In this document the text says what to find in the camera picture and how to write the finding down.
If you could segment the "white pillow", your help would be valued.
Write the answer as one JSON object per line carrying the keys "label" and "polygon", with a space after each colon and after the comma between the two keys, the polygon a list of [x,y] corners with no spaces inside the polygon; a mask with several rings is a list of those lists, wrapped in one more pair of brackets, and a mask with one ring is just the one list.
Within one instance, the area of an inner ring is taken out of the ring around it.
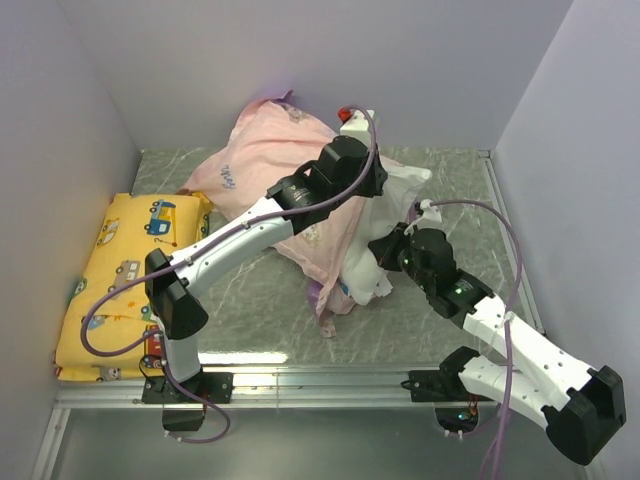
{"label": "white pillow", "polygon": [[412,205],[432,176],[427,168],[403,165],[387,157],[381,163],[388,174],[383,194],[365,199],[339,274],[346,295],[358,305],[367,305],[392,291],[386,271],[378,265],[368,244],[390,234],[398,223],[407,220]]}

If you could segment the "pink purple pillowcase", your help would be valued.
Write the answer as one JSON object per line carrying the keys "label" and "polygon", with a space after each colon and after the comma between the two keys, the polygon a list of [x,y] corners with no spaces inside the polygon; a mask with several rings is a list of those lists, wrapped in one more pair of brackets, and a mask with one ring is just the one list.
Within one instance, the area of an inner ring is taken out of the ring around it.
{"label": "pink purple pillowcase", "polygon": [[[201,163],[178,193],[201,193],[225,219],[233,220],[278,180],[317,159],[334,136],[322,121],[283,101],[255,101],[241,112],[227,145]],[[353,197],[327,220],[274,245],[322,286],[312,310],[327,338],[336,335],[333,316],[345,315],[355,306],[339,278],[365,202]]]}

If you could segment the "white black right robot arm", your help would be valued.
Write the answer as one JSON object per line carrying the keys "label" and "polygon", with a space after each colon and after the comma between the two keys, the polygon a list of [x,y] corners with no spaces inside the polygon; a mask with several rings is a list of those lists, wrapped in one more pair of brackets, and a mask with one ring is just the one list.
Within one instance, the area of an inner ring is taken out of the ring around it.
{"label": "white black right robot arm", "polygon": [[406,274],[433,310],[510,358],[514,372],[461,347],[440,365],[444,394],[460,400],[468,393],[495,401],[546,433],[554,447],[586,466],[626,422],[621,376],[574,358],[517,316],[487,285],[460,269],[443,231],[398,224],[370,242],[377,263]]}

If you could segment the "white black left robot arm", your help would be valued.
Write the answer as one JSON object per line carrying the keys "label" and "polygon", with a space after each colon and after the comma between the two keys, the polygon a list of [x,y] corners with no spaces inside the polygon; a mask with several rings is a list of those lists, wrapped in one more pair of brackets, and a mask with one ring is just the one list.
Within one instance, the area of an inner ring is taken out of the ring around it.
{"label": "white black left robot arm", "polygon": [[150,252],[145,292],[163,335],[168,393],[179,402],[200,393],[197,335],[209,319],[199,300],[204,291],[249,257],[325,221],[352,197],[381,195],[386,179],[375,143],[339,135],[215,233],[171,255]]}

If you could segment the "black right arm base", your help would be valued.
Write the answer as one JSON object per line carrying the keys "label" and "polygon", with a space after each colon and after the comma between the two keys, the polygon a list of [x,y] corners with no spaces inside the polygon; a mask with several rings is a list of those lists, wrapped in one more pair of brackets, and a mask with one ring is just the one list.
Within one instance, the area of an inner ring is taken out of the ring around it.
{"label": "black right arm base", "polygon": [[410,370],[400,386],[412,403],[434,406],[436,422],[446,436],[477,434],[499,418],[498,404],[470,393],[458,378],[441,370]]}

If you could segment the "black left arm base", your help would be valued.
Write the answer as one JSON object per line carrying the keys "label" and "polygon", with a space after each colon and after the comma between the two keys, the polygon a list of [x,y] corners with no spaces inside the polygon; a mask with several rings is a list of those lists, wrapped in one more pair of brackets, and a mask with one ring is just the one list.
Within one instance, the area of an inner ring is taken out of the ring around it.
{"label": "black left arm base", "polygon": [[163,429],[174,437],[199,431],[207,411],[215,410],[224,419],[222,437],[230,429],[230,417],[221,405],[231,401],[233,380],[231,372],[200,372],[176,387],[165,376],[148,377],[141,403],[163,406]]}

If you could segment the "yellow cartoon car pillow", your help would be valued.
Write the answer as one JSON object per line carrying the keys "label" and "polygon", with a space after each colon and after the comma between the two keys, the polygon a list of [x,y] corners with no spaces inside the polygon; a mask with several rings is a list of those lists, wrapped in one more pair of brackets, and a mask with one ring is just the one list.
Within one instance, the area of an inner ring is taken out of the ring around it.
{"label": "yellow cartoon car pillow", "polygon": [[103,382],[160,375],[157,337],[115,357],[88,352],[80,339],[86,313],[103,296],[144,275],[144,260],[159,248],[170,255],[208,235],[213,204],[202,194],[119,193],[107,209],[85,271],[76,286],[55,353],[62,381]]}

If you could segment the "aluminium frame rail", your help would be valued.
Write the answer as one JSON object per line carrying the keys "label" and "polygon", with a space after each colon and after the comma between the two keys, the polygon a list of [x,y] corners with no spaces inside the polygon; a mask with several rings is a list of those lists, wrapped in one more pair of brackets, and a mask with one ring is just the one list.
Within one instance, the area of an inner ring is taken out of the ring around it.
{"label": "aluminium frame rail", "polygon": [[597,464],[564,458],[529,420],[512,415],[499,457],[493,404],[468,438],[446,432],[453,396],[415,403],[412,370],[437,369],[483,342],[438,316],[411,282],[336,321],[324,339],[303,324],[302,278],[274,253],[227,275],[205,299],[214,311],[203,361],[229,371],[228,434],[205,445],[164,438],[158,406],[124,381],[59,389],[42,452],[45,479],[593,479]]}

